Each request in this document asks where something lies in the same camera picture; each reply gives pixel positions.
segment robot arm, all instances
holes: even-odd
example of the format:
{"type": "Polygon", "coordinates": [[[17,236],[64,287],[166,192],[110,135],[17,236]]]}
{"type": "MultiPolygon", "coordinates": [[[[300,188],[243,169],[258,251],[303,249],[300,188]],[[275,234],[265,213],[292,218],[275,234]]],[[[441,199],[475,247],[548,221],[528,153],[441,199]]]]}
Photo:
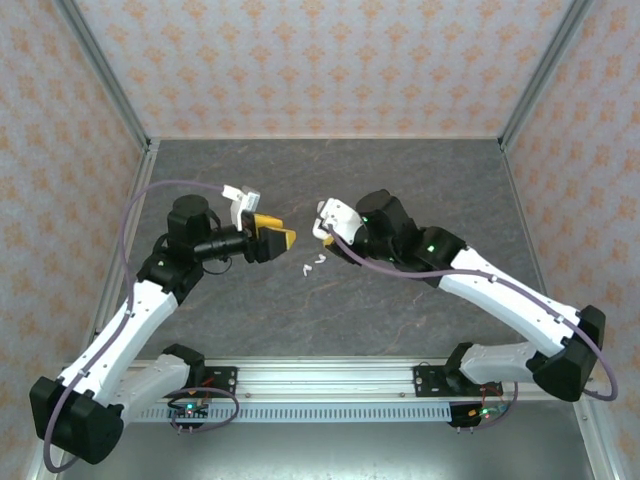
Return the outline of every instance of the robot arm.
{"type": "Polygon", "coordinates": [[[601,347],[605,317],[600,310],[588,306],[579,311],[556,302],[491,265],[447,230],[418,228],[400,201],[386,190],[365,196],[355,209],[333,198],[318,206],[313,234],[331,252],[356,263],[336,245],[331,230],[360,257],[390,262],[400,271],[483,271],[491,275],[488,280],[467,274],[425,279],[431,286],[481,307],[528,340],[498,347],[460,344],[447,364],[449,383],[529,381],[560,399],[580,398],[596,357],[563,321],[582,328],[601,347]],[[560,317],[554,318],[496,279],[508,280],[559,312],[560,317]]]}
{"type": "Polygon", "coordinates": [[[57,379],[40,377],[34,384],[29,397],[38,437],[44,438],[54,407],[78,373],[82,378],[64,404],[52,441],[92,464],[113,450],[124,427],[142,410],[170,392],[201,384],[203,356],[179,345],[166,349],[135,376],[124,379],[124,375],[153,332],[202,278],[204,261],[243,255],[249,263],[263,263],[289,250],[295,241],[295,232],[284,229],[282,220],[255,213],[258,192],[225,186],[223,196],[232,200],[229,226],[220,224],[205,198],[178,198],[167,216],[168,232],[137,274],[133,309],[116,340],[112,337],[125,316],[126,303],[57,379]],[[97,363],[83,371],[104,347],[97,363]]]}

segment gray table surface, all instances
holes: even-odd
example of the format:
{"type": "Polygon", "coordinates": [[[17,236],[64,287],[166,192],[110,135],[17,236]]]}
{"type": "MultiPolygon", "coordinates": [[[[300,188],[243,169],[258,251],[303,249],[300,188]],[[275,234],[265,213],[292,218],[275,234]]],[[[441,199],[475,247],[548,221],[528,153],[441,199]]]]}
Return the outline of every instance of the gray table surface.
{"type": "Polygon", "coordinates": [[[521,402],[500,426],[231,424],[201,435],[134,424],[101,464],[63,480],[591,480],[573,407],[521,402]]]}
{"type": "MultiPolygon", "coordinates": [[[[420,226],[438,225],[485,258],[538,288],[516,200],[496,141],[490,140],[181,140],[162,141],[151,181],[192,179],[248,185],[259,211],[295,229],[294,248],[258,265],[236,258],[206,276],[151,337],[140,358],[178,341],[207,357],[228,355],[411,355],[446,357],[463,341],[521,338],[466,301],[424,283],[386,277],[329,257],[311,234],[318,201],[355,205],[380,188],[398,196],[420,226]],[[304,277],[302,267],[314,267],[304,277]]],[[[166,231],[170,187],[145,200],[131,259],[140,265],[166,231]]],[[[223,222],[229,201],[204,193],[223,222]]],[[[220,265],[211,265],[211,269],[220,265]]]]}

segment wall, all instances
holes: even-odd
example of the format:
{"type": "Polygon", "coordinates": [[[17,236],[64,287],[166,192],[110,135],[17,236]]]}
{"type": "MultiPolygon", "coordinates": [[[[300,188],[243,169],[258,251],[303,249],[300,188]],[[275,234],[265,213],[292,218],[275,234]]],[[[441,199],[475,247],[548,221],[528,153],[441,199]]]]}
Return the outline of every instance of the wall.
{"type": "Polygon", "coordinates": [[[50,0],[0,3],[0,463],[24,478],[29,388],[77,355],[139,158],[50,0]]]}
{"type": "Polygon", "coordinates": [[[498,137],[570,0],[79,1],[151,136],[498,137]]]}
{"type": "Polygon", "coordinates": [[[509,152],[547,286],[608,316],[618,447],[640,471],[640,4],[596,0],[509,152]]]}

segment gray stone surface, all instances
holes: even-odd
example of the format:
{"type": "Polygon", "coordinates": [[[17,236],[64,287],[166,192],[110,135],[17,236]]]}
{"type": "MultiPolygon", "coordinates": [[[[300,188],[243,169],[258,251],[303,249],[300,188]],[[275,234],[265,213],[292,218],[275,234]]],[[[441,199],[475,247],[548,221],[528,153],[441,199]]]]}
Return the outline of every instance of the gray stone surface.
{"type": "MultiPolygon", "coordinates": [[[[418,225],[439,225],[499,268],[538,288],[502,154],[489,140],[162,141],[152,182],[193,179],[249,185],[259,211],[298,233],[276,261],[237,257],[225,275],[205,278],[144,347],[158,355],[176,341],[219,355],[419,355],[445,357],[462,341],[501,344],[521,338],[466,301],[424,283],[402,281],[322,253],[311,226],[318,201],[354,205],[387,188],[418,225]],[[314,266],[302,274],[303,264],[314,266]]],[[[132,252],[139,266],[166,229],[170,187],[147,196],[132,252]]],[[[229,202],[206,194],[223,222],[229,202]]],[[[211,269],[221,265],[211,265],[211,269]]]]}

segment patterned wallpaper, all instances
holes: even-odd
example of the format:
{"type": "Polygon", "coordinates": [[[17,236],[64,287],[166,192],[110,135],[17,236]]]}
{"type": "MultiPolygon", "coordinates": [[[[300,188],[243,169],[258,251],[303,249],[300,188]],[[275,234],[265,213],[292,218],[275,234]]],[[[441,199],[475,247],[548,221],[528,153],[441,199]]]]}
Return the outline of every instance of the patterned wallpaper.
{"type": "Polygon", "coordinates": [[[596,0],[509,152],[551,292],[607,314],[618,447],[640,471],[640,3],[596,0]]]}
{"type": "Polygon", "coordinates": [[[497,137],[570,0],[79,0],[150,136],[497,137]]]}
{"type": "Polygon", "coordinates": [[[77,355],[139,150],[51,0],[0,2],[0,464],[24,478],[28,392],[77,355]]]}

